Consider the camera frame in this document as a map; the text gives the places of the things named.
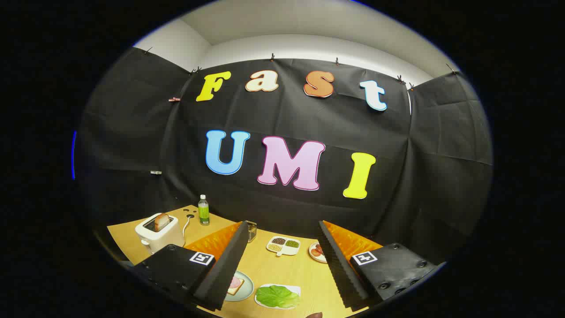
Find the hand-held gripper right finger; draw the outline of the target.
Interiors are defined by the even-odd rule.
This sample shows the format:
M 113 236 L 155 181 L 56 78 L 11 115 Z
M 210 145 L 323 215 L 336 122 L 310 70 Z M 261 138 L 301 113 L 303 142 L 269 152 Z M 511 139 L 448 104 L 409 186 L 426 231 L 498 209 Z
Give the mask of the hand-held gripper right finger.
M 436 265 L 400 243 L 382 246 L 322 220 L 317 240 L 343 304 L 359 310 L 381 306 L 428 280 Z

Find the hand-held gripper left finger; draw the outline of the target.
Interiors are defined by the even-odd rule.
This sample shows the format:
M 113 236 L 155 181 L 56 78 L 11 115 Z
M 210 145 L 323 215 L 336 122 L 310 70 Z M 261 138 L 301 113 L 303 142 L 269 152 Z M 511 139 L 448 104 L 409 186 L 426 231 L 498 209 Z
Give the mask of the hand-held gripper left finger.
M 238 222 L 188 247 L 168 244 L 132 273 L 183 305 L 220 310 L 248 245 L 248 227 L 248 222 Z

